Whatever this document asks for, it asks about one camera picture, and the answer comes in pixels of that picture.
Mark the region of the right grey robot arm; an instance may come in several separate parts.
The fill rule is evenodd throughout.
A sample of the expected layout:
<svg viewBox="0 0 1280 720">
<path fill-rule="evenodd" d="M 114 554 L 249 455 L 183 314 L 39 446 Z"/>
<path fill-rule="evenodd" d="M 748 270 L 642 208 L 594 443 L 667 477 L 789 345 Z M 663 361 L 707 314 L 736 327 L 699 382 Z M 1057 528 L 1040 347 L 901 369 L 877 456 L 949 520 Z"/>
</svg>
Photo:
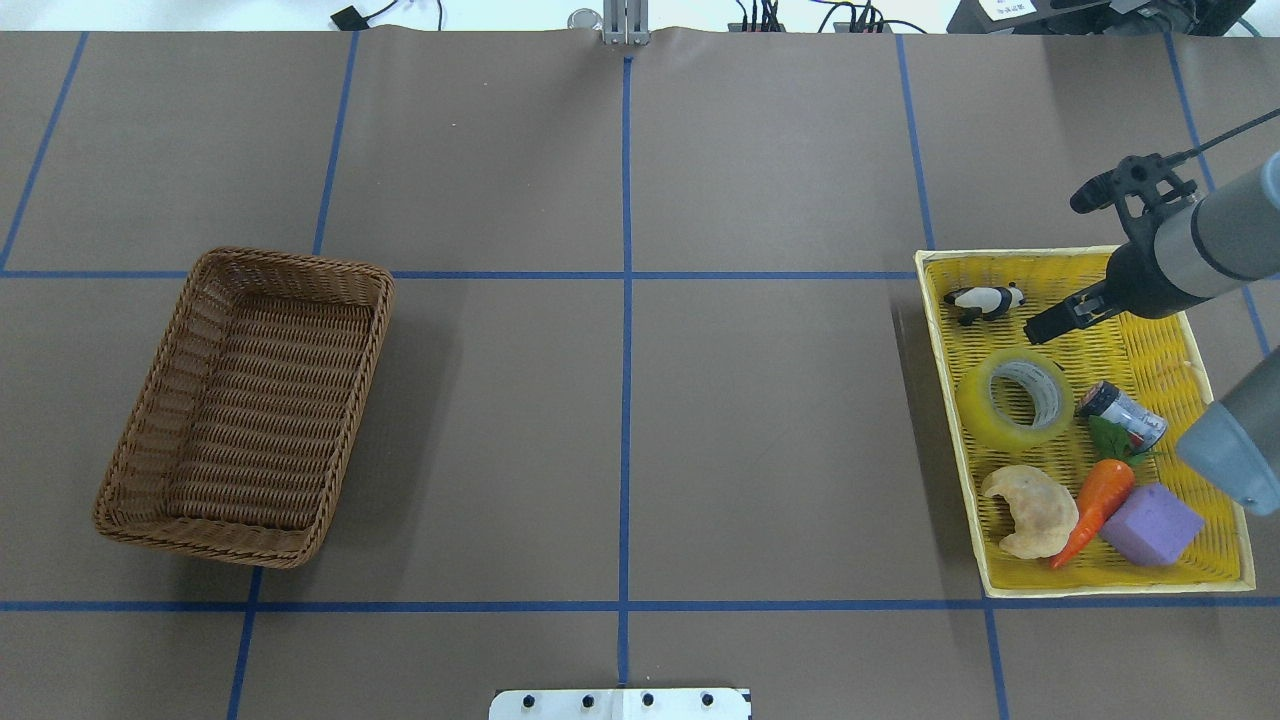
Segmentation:
<svg viewBox="0 0 1280 720">
<path fill-rule="evenodd" d="M 1277 273 L 1277 159 L 1202 199 L 1176 176 L 1184 154 L 1124 158 L 1087 181 L 1073 211 L 1117 211 L 1126 242 L 1102 281 L 1070 293 L 1024 327 L 1033 345 L 1129 313 L 1164 319 Z M 1279 355 L 1215 400 L 1184 432 L 1178 456 L 1247 512 L 1279 506 Z"/>
</svg>

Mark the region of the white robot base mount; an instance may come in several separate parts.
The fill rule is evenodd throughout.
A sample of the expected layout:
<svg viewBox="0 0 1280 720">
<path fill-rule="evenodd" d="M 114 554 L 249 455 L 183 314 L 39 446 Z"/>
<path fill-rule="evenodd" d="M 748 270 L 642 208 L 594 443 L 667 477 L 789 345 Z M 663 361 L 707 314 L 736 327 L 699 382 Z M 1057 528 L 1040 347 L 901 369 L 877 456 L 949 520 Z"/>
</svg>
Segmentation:
<svg viewBox="0 0 1280 720">
<path fill-rule="evenodd" d="M 502 691 L 489 719 L 753 719 L 751 694 L 728 687 Z"/>
</svg>

